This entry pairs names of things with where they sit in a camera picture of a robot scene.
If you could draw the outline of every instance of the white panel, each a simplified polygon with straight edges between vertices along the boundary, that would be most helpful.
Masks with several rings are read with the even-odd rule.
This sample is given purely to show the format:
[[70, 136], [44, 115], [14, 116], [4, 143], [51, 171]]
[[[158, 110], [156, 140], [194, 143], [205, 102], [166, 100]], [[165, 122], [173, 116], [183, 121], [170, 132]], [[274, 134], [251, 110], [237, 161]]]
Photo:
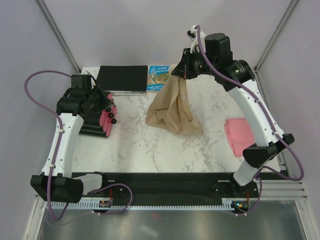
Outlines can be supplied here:
[[[301, 1], [260, 71], [274, 117], [305, 170], [305, 190], [320, 226], [320, 1]], [[299, 169], [286, 154], [295, 176]]]
[[200, 24], [231, 39], [236, 59], [256, 64], [290, 0], [45, 0], [83, 66], [170, 65]]
[[[33, 0], [2, 0], [0, 33], [0, 238], [18, 240], [36, 195], [31, 175], [46, 161], [56, 122], [27, 98], [24, 81], [40, 70], [73, 71]], [[49, 73], [32, 79], [29, 88], [55, 108], [69, 85]]]

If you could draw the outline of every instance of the wall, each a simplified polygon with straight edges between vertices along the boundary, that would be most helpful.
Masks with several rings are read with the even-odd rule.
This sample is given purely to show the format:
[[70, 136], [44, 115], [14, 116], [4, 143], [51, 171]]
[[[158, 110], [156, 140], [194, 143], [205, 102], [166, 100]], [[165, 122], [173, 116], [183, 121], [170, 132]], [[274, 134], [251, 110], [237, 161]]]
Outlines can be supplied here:
[[[55, 130], [55, 118], [27, 98], [24, 81], [40, 70], [73, 70], [33, 0], [1, 1], [0, 32], [0, 238], [19, 240], [36, 195], [31, 175], [40, 173]], [[29, 88], [55, 108], [68, 85], [66, 77], [43, 74]]]
[[290, 0], [44, 0], [81, 67], [167, 65], [200, 24], [231, 39], [236, 59], [256, 64]]
[[[320, 226], [320, 1], [300, 1], [275, 43], [260, 77], [271, 110], [300, 157], [305, 190]], [[296, 165], [292, 157], [289, 166]], [[299, 170], [294, 167], [295, 176]]]

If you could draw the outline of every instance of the folded pink towel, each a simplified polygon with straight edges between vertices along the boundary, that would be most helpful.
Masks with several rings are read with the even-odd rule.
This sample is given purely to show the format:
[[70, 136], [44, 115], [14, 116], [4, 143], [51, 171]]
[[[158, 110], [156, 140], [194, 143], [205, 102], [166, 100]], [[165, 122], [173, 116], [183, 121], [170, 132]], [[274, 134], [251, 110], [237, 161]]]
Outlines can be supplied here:
[[254, 135], [245, 118], [227, 118], [224, 132], [237, 158], [242, 157], [243, 150], [255, 143]]

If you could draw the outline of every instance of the brown towel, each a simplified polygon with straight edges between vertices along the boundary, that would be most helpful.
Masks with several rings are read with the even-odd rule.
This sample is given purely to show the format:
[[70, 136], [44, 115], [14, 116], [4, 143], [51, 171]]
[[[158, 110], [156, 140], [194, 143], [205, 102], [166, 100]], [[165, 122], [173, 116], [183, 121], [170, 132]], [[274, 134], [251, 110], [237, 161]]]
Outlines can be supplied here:
[[169, 78], [155, 96], [145, 123], [180, 135], [202, 135], [204, 130], [189, 108], [186, 80], [169, 73]]

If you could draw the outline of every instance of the white tabletop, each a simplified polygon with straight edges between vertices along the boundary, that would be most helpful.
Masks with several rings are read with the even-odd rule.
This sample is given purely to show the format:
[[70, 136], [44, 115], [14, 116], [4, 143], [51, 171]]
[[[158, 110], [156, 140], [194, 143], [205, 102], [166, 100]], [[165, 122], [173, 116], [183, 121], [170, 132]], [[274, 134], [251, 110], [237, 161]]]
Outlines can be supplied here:
[[[98, 76], [99, 67], [84, 67]], [[114, 96], [117, 124], [109, 138], [79, 135], [73, 172], [235, 172], [243, 158], [234, 156], [225, 134], [227, 118], [243, 117], [237, 104], [213, 77], [187, 80], [191, 111], [204, 129], [202, 136], [181, 136], [145, 124], [156, 93]], [[268, 166], [280, 170], [277, 158]]]

